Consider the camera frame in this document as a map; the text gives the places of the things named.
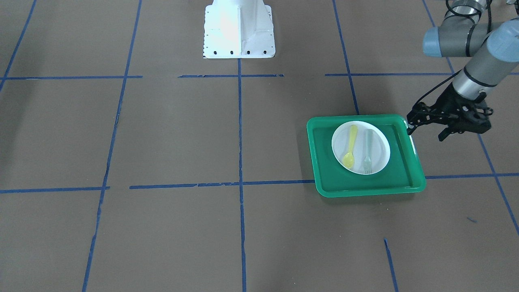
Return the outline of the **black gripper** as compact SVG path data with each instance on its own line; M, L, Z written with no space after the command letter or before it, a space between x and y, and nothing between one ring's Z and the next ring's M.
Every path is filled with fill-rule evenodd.
M441 93L436 103L428 107L424 102L418 102L413 105L411 111L407 114L407 134L412 133L421 126L430 124L430 116L437 123L446 125L438 135L440 142L444 141L449 135L463 134L466 131L466 125L461 122L461 107L469 103L480 103L485 101L487 97L486 91L478 91L474 100L463 97L454 88L453 83Z

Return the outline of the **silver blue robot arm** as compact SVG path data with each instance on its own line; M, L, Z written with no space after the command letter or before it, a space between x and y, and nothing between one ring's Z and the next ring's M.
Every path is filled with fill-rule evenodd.
M432 57L468 57L468 63L448 77L447 87L433 105L419 98L407 114L407 134L429 124L444 125L444 141L455 133L482 134L491 129L493 109L485 99L519 62L518 18L491 20L491 1L446 1L440 26L430 28L422 41Z

